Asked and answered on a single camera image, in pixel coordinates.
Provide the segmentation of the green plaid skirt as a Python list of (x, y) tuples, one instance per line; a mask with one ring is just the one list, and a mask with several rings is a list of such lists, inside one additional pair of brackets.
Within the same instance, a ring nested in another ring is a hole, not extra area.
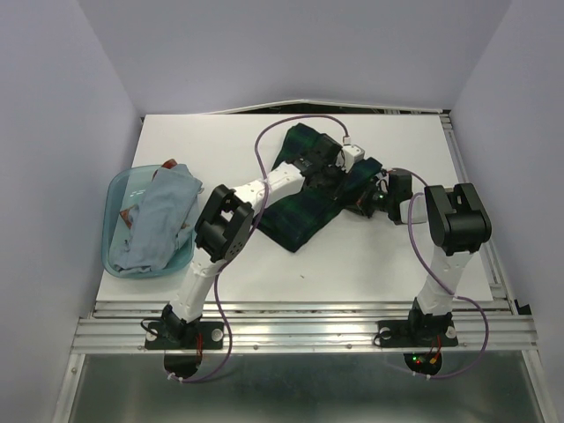
[(306, 189), (303, 185), (300, 192), (268, 206), (258, 229), (282, 248), (295, 252), (346, 206), (356, 203), (363, 188), (381, 169), (382, 164), (371, 157), (356, 163), (338, 198), (329, 198), (318, 189)]

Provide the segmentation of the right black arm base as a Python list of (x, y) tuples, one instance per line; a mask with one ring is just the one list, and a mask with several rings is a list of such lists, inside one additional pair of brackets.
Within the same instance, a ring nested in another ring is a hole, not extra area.
[(424, 314), (416, 306), (404, 320), (380, 320), (373, 344), (402, 349), (405, 365), (415, 374), (437, 376), (442, 368), (442, 349), (458, 346), (452, 313)]

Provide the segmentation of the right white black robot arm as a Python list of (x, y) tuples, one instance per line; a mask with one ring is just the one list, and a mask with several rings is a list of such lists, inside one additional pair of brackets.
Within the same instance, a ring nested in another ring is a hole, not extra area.
[[(483, 308), (470, 298), (456, 294), (464, 269), (492, 234), (492, 223), (478, 192), (471, 183), (458, 183), (451, 189), (427, 185), (421, 193), (412, 191), (414, 174), (399, 169), (387, 180), (370, 182), (350, 207), (370, 218), (384, 212), (395, 224), (406, 224), (412, 249), (427, 272), (427, 279), (415, 297), (408, 317), (401, 321), (380, 321), (375, 336), (383, 347), (426, 345), (445, 340), (456, 345), (453, 301), (474, 306), (482, 317)], [(419, 219), (428, 223), (434, 244), (433, 259), (426, 263), (413, 233), (415, 205), (424, 206)]]

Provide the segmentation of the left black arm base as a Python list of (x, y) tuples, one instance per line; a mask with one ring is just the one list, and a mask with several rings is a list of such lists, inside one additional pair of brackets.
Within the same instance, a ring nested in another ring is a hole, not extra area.
[(167, 376), (177, 382), (199, 382), (206, 376), (197, 376), (203, 364), (204, 352), (223, 348), (225, 324), (223, 322), (196, 323), (195, 327), (176, 338), (171, 335), (160, 318), (144, 319), (140, 323), (145, 331), (144, 349), (163, 352), (163, 365)]

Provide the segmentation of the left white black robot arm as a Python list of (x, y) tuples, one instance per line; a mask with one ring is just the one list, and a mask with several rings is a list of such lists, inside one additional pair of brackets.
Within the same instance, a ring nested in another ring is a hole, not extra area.
[(341, 145), (323, 134), (316, 146), (282, 161), (260, 179), (234, 189), (217, 186), (197, 220), (186, 277), (162, 310), (160, 335), (175, 346), (190, 345), (214, 279), (242, 252), (259, 214), (305, 188), (336, 189), (351, 172), (355, 153), (353, 145)]

